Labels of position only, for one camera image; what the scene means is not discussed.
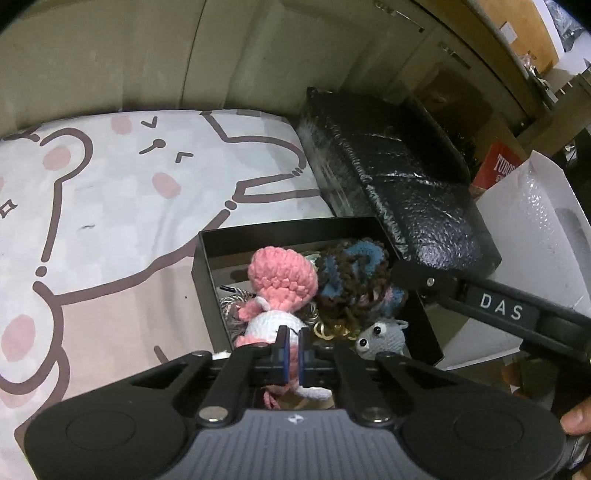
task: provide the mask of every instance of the metal handle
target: metal handle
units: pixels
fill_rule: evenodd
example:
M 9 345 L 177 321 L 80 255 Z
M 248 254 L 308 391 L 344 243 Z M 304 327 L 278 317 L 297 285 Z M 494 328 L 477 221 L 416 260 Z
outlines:
M 402 12 L 399 12 L 398 10 L 395 10 L 393 8 L 390 8 L 388 5 L 386 5 L 385 3 L 381 2 L 380 0 L 376 0 L 374 2 L 374 5 L 377 8 L 379 8 L 382 12 L 386 12 L 391 17 L 402 17 L 406 21 L 412 23 L 415 27 L 417 27 L 419 33 L 423 33 L 425 31 L 424 27 L 422 27 L 421 25 L 419 25 L 412 18 L 408 17 L 407 15 L 404 15 Z
M 442 41 L 439 42 L 439 46 L 451 58 L 453 58 L 456 62 L 458 62 L 460 65 L 462 65 L 462 67 L 464 67 L 467 70 L 470 70 L 472 68 L 466 60 L 464 60 L 462 57 L 460 57 L 459 54 L 455 50 L 452 50 L 445 42 L 442 42 Z

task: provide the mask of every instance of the pink crochet doll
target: pink crochet doll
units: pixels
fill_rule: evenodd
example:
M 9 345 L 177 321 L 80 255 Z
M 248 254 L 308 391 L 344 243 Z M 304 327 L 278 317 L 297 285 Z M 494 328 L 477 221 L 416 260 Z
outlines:
M 257 296 L 238 311 L 248 322 L 246 332 L 236 340 L 236 347 L 250 343 L 273 343 L 281 325 L 290 329 L 290 382 L 284 387 L 267 387 L 264 400 L 268 408 L 279 408 L 275 397 L 294 391 L 304 398 L 326 400 L 332 395 L 325 388 L 303 388 L 298 383 L 298 338 L 304 323 L 293 315 L 308 303 L 318 290 L 318 278 L 312 264 L 293 250 L 265 247 L 252 257 L 248 267 Z

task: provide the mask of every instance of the toy eye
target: toy eye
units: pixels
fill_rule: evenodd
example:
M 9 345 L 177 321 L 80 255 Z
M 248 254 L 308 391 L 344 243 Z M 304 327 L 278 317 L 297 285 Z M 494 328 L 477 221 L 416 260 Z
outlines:
M 361 338 L 357 342 L 358 352 L 367 352 L 369 350 L 369 342 L 365 338 Z
M 383 323 L 379 323 L 374 327 L 374 335 L 375 336 L 384 336 L 386 335 L 386 326 Z

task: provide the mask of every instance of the silver screw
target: silver screw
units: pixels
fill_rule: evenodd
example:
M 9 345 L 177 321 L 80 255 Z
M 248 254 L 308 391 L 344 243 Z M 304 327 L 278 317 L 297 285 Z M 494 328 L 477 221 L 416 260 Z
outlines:
M 210 423 L 223 421 L 228 416 L 228 411 L 224 407 L 205 407 L 199 410 L 199 417 Z
M 390 419 L 388 412 L 384 408 L 380 407 L 366 408 L 363 412 L 361 412 L 361 417 L 366 421 L 370 421 L 371 423 L 383 423 Z

